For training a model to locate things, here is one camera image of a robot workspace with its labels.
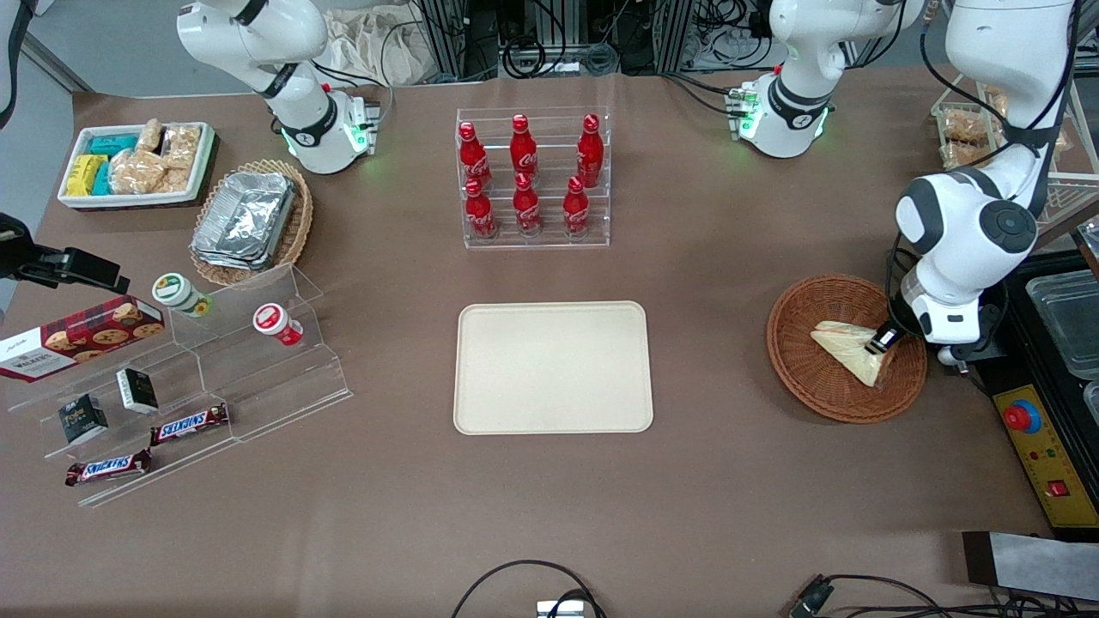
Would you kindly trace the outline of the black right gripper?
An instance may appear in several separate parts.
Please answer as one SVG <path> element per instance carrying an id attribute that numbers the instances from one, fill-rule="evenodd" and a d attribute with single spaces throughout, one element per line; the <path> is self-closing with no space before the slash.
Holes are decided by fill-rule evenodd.
<path id="1" fill-rule="evenodd" d="M 58 264 L 53 260 L 59 257 Z M 63 251 L 36 244 L 14 216 L 1 214 L 1 277 L 35 284 L 82 284 L 107 293 L 127 294 L 130 279 L 114 262 L 75 247 Z"/>

